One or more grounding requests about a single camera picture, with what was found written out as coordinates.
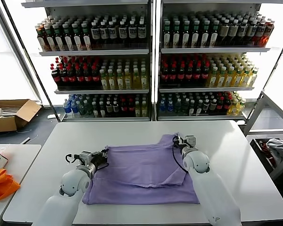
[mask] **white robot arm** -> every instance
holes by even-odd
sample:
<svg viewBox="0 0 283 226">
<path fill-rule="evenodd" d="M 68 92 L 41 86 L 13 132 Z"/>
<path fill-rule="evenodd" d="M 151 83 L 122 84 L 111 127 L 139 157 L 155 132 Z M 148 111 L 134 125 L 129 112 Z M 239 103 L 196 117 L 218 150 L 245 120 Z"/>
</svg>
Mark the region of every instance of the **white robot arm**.
<svg viewBox="0 0 283 226">
<path fill-rule="evenodd" d="M 180 148 L 183 166 L 193 181 L 193 187 L 205 216 L 213 226 L 241 226 L 240 209 L 224 185 L 221 177 L 214 173 L 209 158 L 195 147 L 196 138 L 176 136 L 174 146 Z"/>
</svg>

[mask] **metal shelf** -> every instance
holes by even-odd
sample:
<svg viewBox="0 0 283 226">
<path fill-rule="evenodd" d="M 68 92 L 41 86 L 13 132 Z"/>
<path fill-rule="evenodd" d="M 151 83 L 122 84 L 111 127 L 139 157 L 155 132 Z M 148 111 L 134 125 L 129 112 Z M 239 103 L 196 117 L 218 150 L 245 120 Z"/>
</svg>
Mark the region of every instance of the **metal shelf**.
<svg viewBox="0 0 283 226">
<path fill-rule="evenodd" d="M 162 48 L 161 53 L 244 53 L 244 52 L 267 52 L 270 48 L 260 47 L 216 47 L 216 48 Z"/>
<path fill-rule="evenodd" d="M 201 121 L 201 120 L 246 120 L 243 115 L 219 115 L 219 116 L 159 116 L 158 121 Z"/>
<path fill-rule="evenodd" d="M 62 122 L 86 122 L 86 121 L 150 121 L 149 117 L 132 117 L 132 118 L 63 118 Z"/>
<path fill-rule="evenodd" d="M 164 0 L 164 4 L 175 3 L 249 3 L 249 4 L 262 4 L 262 3 L 279 3 L 283 4 L 283 0 Z"/>
<path fill-rule="evenodd" d="M 73 6 L 105 6 L 105 5 L 140 5 L 148 0 L 27 0 L 21 5 L 24 8 L 39 7 L 73 7 Z"/>
<path fill-rule="evenodd" d="M 179 92 L 219 92 L 219 91 L 239 91 L 253 90 L 254 87 L 220 87 L 220 88 L 159 88 L 161 93 L 179 93 Z"/>
<path fill-rule="evenodd" d="M 114 49 L 114 50 L 85 50 L 85 51 L 52 51 L 40 52 L 43 57 L 50 56 L 108 56 L 108 55 L 145 55 L 148 49 Z"/>
<path fill-rule="evenodd" d="M 121 94 L 121 93 L 149 93 L 148 89 L 122 90 L 56 90 L 56 94 Z"/>
</svg>

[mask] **bottle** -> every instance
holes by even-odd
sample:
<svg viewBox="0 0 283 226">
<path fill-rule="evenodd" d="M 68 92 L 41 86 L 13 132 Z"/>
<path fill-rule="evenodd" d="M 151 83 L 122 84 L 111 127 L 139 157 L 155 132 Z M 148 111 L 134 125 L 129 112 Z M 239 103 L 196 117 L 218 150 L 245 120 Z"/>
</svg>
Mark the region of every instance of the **bottle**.
<svg viewBox="0 0 283 226">
<path fill-rule="evenodd" d="M 202 103 L 203 103 L 203 100 L 198 100 L 198 104 L 196 106 L 196 116 L 200 115 L 201 113 Z"/>
<path fill-rule="evenodd" d="M 184 22 L 184 27 L 183 27 L 183 34 L 182 34 L 182 39 L 181 39 L 181 44 L 182 48 L 187 48 L 188 47 L 188 42 L 189 42 L 189 26 L 190 26 L 190 21 L 186 20 Z"/>
<path fill-rule="evenodd" d="M 193 33 L 191 35 L 192 36 L 191 37 L 191 48 L 198 47 L 198 37 L 199 37 L 198 29 L 199 29 L 199 24 L 200 24 L 199 20 L 195 20 L 194 21 Z"/>
<path fill-rule="evenodd" d="M 190 109 L 189 109 L 189 116 L 194 115 L 194 108 L 195 108 L 195 100 L 191 100 Z"/>
<path fill-rule="evenodd" d="M 134 89 L 141 88 L 141 78 L 138 74 L 138 68 L 133 69 L 133 88 Z"/>
<path fill-rule="evenodd" d="M 209 35 L 209 47 L 214 47 L 216 45 L 216 40 L 217 40 L 217 37 L 218 37 L 218 28 L 219 28 L 219 20 L 215 20 L 213 22 L 213 29 L 211 30 L 210 32 L 210 35 Z"/>
<path fill-rule="evenodd" d="M 233 72 L 234 72 L 234 67 L 231 66 L 228 69 L 227 73 L 225 73 L 225 79 L 224 79 L 224 82 L 223 82 L 223 85 L 222 85 L 223 87 L 230 87 L 231 86 L 233 76 L 234 76 Z"/>
<path fill-rule="evenodd" d="M 205 20 L 203 22 L 203 29 L 202 29 L 202 34 L 201 34 L 201 39 L 200 39 L 200 48 L 204 48 L 207 46 L 208 42 L 208 28 L 209 28 L 209 20 Z"/>
</svg>

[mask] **red label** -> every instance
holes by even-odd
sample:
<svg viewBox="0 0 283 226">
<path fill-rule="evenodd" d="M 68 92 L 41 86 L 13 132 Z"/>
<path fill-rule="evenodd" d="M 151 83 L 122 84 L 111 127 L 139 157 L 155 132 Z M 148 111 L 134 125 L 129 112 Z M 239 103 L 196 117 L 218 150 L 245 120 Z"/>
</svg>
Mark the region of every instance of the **red label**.
<svg viewBox="0 0 283 226">
<path fill-rule="evenodd" d="M 178 74 L 178 75 L 177 75 L 177 78 L 178 78 L 178 79 L 184 79 L 184 74 Z"/>
<path fill-rule="evenodd" d="M 201 78 L 207 79 L 208 78 L 208 74 L 201 74 Z"/>
<path fill-rule="evenodd" d="M 69 77 L 69 81 L 74 82 L 74 81 L 76 81 L 76 79 L 75 79 L 75 77 Z"/>
<path fill-rule="evenodd" d="M 99 77 L 99 76 L 93 77 L 93 80 L 94 80 L 94 81 L 99 81 L 99 80 L 100 80 L 100 77 Z"/>
</svg>

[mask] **display shelf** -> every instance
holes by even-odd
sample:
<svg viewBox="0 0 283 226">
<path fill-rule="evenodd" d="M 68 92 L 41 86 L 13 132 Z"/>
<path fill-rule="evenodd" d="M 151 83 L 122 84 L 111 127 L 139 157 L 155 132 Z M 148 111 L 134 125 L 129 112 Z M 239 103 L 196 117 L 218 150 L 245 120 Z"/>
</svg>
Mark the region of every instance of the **display shelf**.
<svg viewBox="0 0 283 226">
<path fill-rule="evenodd" d="M 114 49 L 114 50 L 84 50 L 84 51 L 51 51 L 40 52 L 43 57 L 50 56 L 109 56 L 109 55 L 145 55 L 148 49 Z"/>
<path fill-rule="evenodd" d="M 105 6 L 105 5 L 140 5 L 148 0 L 27 0 L 21 3 L 24 8 L 39 7 L 74 7 L 74 6 Z"/>
<path fill-rule="evenodd" d="M 87 121 L 150 121 L 149 117 L 125 117 L 125 118 L 63 118 L 62 122 L 87 122 Z"/>
<path fill-rule="evenodd" d="M 149 93 L 148 89 L 122 89 L 122 90 L 56 90 L 56 94 L 127 94 Z"/>
<path fill-rule="evenodd" d="M 270 48 L 261 47 L 216 47 L 216 48 L 162 48 L 163 54 L 176 53 L 244 53 L 244 52 L 267 52 Z"/>
<path fill-rule="evenodd" d="M 254 87 L 218 87 L 218 88 L 159 88 L 161 93 L 180 93 L 180 92 L 219 92 L 219 91 L 239 91 L 253 90 Z"/>
<path fill-rule="evenodd" d="M 159 121 L 246 120 L 244 115 L 159 116 Z"/>
</svg>

